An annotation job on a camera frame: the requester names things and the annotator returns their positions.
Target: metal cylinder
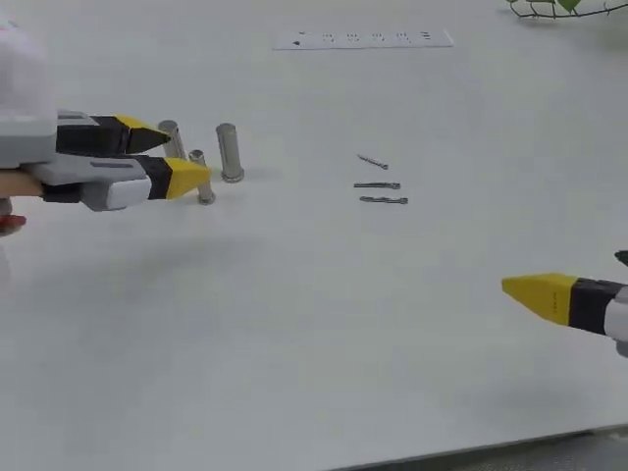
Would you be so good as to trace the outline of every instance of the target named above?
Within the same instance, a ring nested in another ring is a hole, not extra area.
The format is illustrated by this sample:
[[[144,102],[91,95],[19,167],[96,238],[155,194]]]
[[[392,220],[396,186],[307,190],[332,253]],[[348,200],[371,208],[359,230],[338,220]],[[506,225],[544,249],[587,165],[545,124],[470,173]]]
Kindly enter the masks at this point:
[[[202,150],[194,149],[187,157],[190,162],[207,167],[207,164],[205,163],[205,155]],[[212,204],[214,201],[216,201],[216,194],[212,191],[212,185],[208,180],[207,183],[198,187],[198,202],[203,205],[208,205]]]
[[[216,134],[220,145],[220,158],[223,161],[223,180],[227,183],[241,182],[244,178],[244,169],[239,163],[236,127],[223,123],[216,128]]]
[[[185,160],[185,149],[183,149],[183,142],[181,141],[181,134],[179,133],[179,125],[177,122],[173,120],[162,121],[157,125],[157,129],[170,136],[170,140],[164,144],[166,157],[177,157],[178,159]]]

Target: plant leaf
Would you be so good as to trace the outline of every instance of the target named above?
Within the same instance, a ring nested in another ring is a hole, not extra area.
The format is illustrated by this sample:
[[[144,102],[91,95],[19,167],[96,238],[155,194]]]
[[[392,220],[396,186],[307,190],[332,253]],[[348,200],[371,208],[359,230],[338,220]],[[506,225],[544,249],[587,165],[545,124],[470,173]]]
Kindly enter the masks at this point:
[[[578,6],[580,0],[558,0],[558,3],[562,8],[571,13]]]

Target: white table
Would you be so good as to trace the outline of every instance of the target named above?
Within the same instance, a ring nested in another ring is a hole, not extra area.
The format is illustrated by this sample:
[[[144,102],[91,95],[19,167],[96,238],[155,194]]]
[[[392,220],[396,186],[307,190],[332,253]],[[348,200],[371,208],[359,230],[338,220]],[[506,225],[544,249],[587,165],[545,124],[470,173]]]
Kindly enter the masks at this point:
[[[178,120],[243,183],[123,212],[16,201],[3,470],[317,471],[628,422],[628,360],[500,292],[628,279],[628,19],[488,0],[7,0],[59,106]],[[446,27],[450,49],[273,52]],[[387,173],[359,162],[363,152]],[[352,188],[386,178],[407,206]]]

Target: metal screw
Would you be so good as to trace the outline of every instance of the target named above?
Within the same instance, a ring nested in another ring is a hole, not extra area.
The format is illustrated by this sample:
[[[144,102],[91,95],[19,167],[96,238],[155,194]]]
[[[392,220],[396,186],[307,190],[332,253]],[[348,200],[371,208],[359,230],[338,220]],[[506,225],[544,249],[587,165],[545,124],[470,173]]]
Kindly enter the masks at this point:
[[[366,201],[368,203],[396,203],[396,204],[408,204],[408,198],[373,198],[371,196],[360,196],[360,201]]]
[[[389,169],[388,164],[384,164],[384,163],[380,162],[379,160],[371,159],[370,157],[366,157],[366,156],[361,155],[361,154],[357,154],[357,158],[360,159],[360,160],[363,160],[364,162],[368,162],[369,164],[377,165],[381,169],[384,169],[384,170],[388,170]]]
[[[170,136],[170,140],[164,144],[164,152],[166,157],[177,157],[185,160],[185,150],[179,133],[179,125],[176,121],[166,120],[157,125],[159,131],[165,132]]]
[[[372,182],[372,183],[354,183],[354,188],[389,188],[401,189],[401,183]]]
[[[205,163],[205,155],[202,150],[194,149],[189,153],[188,157],[190,162],[207,167],[207,164]],[[212,204],[214,201],[216,201],[216,194],[212,191],[212,185],[209,181],[201,184],[198,187],[198,202],[207,206]]]

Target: green plant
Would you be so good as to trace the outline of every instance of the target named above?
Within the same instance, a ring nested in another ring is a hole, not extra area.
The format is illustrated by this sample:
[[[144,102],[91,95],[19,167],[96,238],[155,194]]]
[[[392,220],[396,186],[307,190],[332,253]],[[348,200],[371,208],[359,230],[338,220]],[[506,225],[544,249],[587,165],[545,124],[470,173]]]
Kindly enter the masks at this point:
[[[610,15],[611,12],[616,10],[621,10],[622,8],[628,7],[628,3],[622,3],[620,5],[615,5],[613,7],[608,7],[606,2],[603,3],[602,8],[597,10],[592,10],[584,13],[580,13],[576,10],[576,7],[580,4],[582,0],[524,0],[524,2],[528,5],[530,12],[522,13],[514,7],[514,4],[519,0],[506,0],[510,4],[510,10],[514,12],[514,14],[519,18],[580,18],[580,17],[589,17],[591,15],[600,15],[606,13]],[[551,13],[541,13],[535,8],[535,4],[545,4],[551,6]],[[556,4],[558,4],[562,10],[566,13],[558,13],[556,11]]]

